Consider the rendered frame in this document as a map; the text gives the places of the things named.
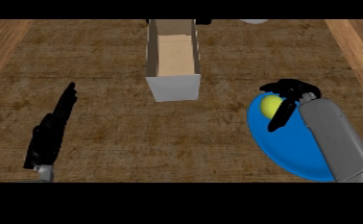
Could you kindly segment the blue plate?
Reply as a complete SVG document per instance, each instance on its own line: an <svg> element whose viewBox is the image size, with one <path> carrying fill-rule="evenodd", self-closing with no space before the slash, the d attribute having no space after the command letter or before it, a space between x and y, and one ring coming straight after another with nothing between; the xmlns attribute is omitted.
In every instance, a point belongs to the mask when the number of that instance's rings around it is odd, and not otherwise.
<svg viewBox="0 0 363 224"><path fill-rule="evenodd" d="M269 131L271 119L262 112L262 102L278 94L262 93L252 101L247 110L247 124L256 143L272 161L290 173L318 182L334 182L312 131L300 111L294 110L288 123L275 132Z"/></svg>

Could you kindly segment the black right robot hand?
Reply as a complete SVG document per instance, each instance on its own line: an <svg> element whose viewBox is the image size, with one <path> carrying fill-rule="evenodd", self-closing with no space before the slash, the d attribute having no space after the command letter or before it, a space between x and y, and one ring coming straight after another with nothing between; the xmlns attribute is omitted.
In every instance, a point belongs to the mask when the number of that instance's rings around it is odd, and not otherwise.
<svg viewBox="0 0 363 224"><path fill-rule="evenodd" d="M305 98L305 95L311 96L314 99L319 98L321 89L297 79L281 79L275 83L265 84L260 90L272 92L284 98L269 124L269 132L272 133L287 125L297 109L297 103Z"/></svg>

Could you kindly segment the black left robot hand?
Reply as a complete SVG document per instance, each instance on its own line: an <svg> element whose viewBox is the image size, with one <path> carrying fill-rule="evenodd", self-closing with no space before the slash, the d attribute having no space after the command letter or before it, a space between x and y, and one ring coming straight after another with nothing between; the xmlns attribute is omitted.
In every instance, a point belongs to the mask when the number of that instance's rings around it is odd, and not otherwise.
<svg viewBox="0 0 363 224"><path fill-rule="evenodd" d="M41 165L54 165L58 157L66 126L77 102L76 83L72 82L61 94L55 111L48 113L41 124L33 129L24 168L33 169Z"/></svg>

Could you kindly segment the open cardboard box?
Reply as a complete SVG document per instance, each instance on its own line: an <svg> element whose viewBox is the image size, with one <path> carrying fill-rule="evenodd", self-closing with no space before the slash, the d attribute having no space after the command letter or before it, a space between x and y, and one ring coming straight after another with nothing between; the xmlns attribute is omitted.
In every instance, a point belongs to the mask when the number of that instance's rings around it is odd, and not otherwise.
<svg viewBox="0 0 363 224"><path fill-rule="evenodd" d="M151 19L147 82L159 102L200 99L200 42L195 19Z"/></svg>

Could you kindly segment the yellow-green pear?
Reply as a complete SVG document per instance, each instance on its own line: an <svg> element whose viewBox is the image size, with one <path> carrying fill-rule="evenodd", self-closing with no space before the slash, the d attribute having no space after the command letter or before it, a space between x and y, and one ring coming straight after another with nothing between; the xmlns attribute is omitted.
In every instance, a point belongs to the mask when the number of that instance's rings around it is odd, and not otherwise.
<svg viewBox="0 0 363 224"><path fill-rule="evenodd" d="M268 119L274 118L281 104L283 104L283 98L280 96L268 95L263 98L260 109L262 109L262 114Z"/></svg>

